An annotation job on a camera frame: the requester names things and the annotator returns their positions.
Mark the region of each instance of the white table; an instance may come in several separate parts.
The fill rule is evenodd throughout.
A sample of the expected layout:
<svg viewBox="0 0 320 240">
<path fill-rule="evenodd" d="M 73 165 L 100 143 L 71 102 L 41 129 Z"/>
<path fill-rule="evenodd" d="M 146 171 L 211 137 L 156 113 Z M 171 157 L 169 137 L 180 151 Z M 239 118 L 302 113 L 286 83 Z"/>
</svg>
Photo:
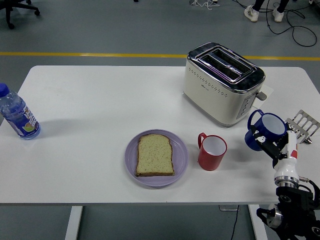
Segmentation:
<svg viewBox="0 0 320 240">
<path fill-rule="evenodd" d="M 320 95 L 298 67 L 263 67 L 274 92 L 262 105 L 283 119 L 303 109 L 320 121 Z M 245 142 L 248 117 L 224 128 L 183 96 L 184 67 L 36 66 L 19 95 L 41 124 L 33 140 L 0 126 L 0 204 L 107 203 L 269 204 L 278 202 L 272 160 Z M 137 134 L 163 129 L 178 135 L 189 164 L 176 182 L 153 188 L 128 174 L 124 154 Z M 197 163 L 199 133 L 228 145 L 219 168 Z M 301 144 L 296 166 L 320 184 L 320 132 Z"/>
</svg>

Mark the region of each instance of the mug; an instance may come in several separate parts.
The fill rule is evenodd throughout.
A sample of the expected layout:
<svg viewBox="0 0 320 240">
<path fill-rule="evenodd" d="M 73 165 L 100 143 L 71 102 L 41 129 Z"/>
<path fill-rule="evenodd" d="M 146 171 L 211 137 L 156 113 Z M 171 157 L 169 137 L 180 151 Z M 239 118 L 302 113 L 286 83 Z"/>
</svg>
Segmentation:
<svg viewBox="0 0 320 240">
<path fill-rule="evenodd" d="M 254 126 L 267 140 L 272 143 L 277 142 L 287 132 L 287 125 L 280 117 L 273 113 L 264 113 L 260 109 L 257 109 L 251 113 L 247 124 L 248 132 L 244 136 L 244 141 L 252 150 L 262 151 L 250 129 L 250 126 L 252 125 L 252 118 L 256 113 L 259 113 L 261 117 L 256 121 Z"/>
<path fill-rule="evenodd" d="M 217 169 L 227 151 L 226 141 L 220 136 L 207 136 L 202 132 L 198 136 L 198 146 L 200 149 L 198 156 L 199 165 L 207 171 Z"/>
</svg>

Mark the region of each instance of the purple plate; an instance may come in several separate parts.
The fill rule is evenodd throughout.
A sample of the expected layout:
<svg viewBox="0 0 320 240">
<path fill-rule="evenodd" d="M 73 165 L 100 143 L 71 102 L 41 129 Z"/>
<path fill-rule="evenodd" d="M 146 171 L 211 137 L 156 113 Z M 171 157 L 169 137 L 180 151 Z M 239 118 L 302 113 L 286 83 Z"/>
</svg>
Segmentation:
<svg viewBox="0 0 320 240">
<path fill-rule="evenodd" d="M 175 172 L 174 176 L 136 176 L 139 138 L 147 134 L 161 134 L 170 139 L 172 146 L 172 163 Z M 181 178 L 187 169 L 189 154 L 186 145 L 177 135 L 166 130 L 152 129 L 141 132 L 129 142 L 125 150 L 124 158 L 126 168 L 134 179 L 151 187 L 161 187 L 172 184 Z"/>
</svg>

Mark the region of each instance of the water bottle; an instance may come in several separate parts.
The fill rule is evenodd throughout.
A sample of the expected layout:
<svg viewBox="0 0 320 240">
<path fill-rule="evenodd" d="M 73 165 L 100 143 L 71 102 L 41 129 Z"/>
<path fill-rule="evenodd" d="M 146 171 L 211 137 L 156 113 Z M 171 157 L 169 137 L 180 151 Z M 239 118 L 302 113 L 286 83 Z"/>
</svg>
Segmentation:
<svg viewBox="0 0 320 240">
<path fill-rule="evenodd" d="M 4 83 L 0 83 L 0 113 L 22 139 L 39 135 L 40 124 L 25 101 Z"/>
</svg>

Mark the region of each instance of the table leg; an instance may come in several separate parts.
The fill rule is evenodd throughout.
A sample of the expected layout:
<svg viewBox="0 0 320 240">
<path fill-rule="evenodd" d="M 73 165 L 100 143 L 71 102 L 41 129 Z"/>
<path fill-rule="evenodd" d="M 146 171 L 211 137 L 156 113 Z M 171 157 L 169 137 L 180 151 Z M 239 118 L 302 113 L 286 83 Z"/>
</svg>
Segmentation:
<svg viewBox="0 0 320 240">
<path fill-rule="evenodd" d="M 77 240 L 83 206 L 72 206 L 64 240 Z"/>
<path fill-rule="evenodd" d="M 267 233 L 265 229 L 265 224 L 261 221 L 261 219 L 257 216 L 257 209 L 259 205 L 248 205 L 253 231 L 256 240 L 268 240 Z"/>
</svg>

